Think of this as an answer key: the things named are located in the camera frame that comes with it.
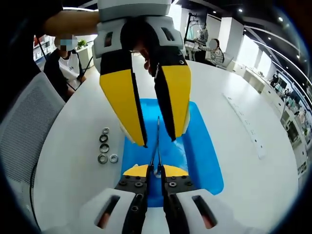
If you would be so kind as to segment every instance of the robotic arm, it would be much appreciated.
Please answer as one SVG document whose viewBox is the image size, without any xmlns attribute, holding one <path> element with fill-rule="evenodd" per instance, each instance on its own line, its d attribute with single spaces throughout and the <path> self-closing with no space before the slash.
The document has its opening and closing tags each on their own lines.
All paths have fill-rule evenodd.
<svg viewBox="0 0 312 234">
<path fill-rule="evenodd" d="M 183 57 L 183 40 L 165 16 L 170 0 L 98 1 L 101 23 L 93 54 L 100 85 L 126 133 L 147 147 L 131 51 L 140 41 L 148 51 L 155 91 L 168 135 L 174 141 L 189 121 L 191 72 Z"/>
</svg>

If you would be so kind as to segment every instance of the window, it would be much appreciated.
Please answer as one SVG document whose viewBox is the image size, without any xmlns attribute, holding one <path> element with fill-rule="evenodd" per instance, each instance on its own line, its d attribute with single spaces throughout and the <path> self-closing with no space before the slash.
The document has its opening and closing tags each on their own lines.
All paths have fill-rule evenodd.
<svg viewBox="0 0 312 234">
<path fill-rule="evenodd" d="M 240 46 L 237 56 L 237 62 L 247 67 L 254 67 L 259 47 L 248 36 L 244 35 L 243 42 Z"/>
</svg>

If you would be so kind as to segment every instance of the chair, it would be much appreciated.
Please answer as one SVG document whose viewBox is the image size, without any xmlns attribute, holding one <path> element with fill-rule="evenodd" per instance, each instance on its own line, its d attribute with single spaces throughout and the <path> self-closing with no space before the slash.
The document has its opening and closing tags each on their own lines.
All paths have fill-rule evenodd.
<svg viewBox="0 0 312 234">
<path fill-rule="evenodd" d="M 41 72 L 20 93 L 0 123 L 0 157 L 9 184 L 24 213 L 32 220 L 30 185 L 43 143 L 65 105 Z"/>
<path fill-rule="evenodd" d="M 223 61 L 223 64 L 222 65 L 217 65 L 216 67 L 217 68 L 221 68 L 223 70 L 226 70 L 227 67 L 230 65 L 231 61 L 233 60 L 233 56 L 227 54 L 227 53 L 224 53 L 224 61 Z"/>
</svg>

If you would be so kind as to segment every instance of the metal washer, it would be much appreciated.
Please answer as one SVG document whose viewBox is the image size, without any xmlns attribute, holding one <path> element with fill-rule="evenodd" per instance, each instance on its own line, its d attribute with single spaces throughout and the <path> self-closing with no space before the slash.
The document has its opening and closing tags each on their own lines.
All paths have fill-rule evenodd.
<svg viewBox="0 0 312 234">
<path fill-rule="evenodd" d="M 107 153 L 109 151 L 109 145 L 103 143 L 100 145 L 99 150 L 101 151 L 101 153 Z"/>
<path fill-rule="evenodd" d="M 108 157 L 107 157 L 107 155 L 105 155 L 105 154 L 100 154 L 100 155 L 97 157 L 97 161 L 98 161 L 100 164 L 105 164 L 105 163 L 107 163 L 107 161 L 108 161 Z"/>
<path fill-rule="evenodd" d="M 108 141 L 108 135 L 107 134 L 102 134 L 100 137 L 99 137 L 99 141 L 101 143 L 105 143 Z"/>
<path fill-rule="evenodd" d="M 104 128 L 102 132 L 103 132 L 103 134 L 108 134 L 109 133 L 109 128 Z"/>
<path fill-rule="evenodd" d="M 116 162 L 118 162 L 118 156 L 115 155 L 115 154 L 110 155 L 110 156 L 109 156 L 109 161 L 110 161 L 111 163 L 116 163 Z"/>
</svg>

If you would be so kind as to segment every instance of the white shirt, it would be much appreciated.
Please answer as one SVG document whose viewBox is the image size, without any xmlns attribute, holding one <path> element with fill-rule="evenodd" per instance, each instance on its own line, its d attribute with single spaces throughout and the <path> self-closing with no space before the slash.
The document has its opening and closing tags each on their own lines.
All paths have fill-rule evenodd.
<svg viewBox="0 0 312 234">
<path fill-rule="evenodd" d="M 67 79 L 67 83 L 69 83 L 74 89 L 77 89 L 80 85 L 80 81 L 77 80 L 77 77 L 80 74 L 78 55 L 71 53 L 68 59 L 60 57 L 58 63 L 59 69 Z"/>
</svg>

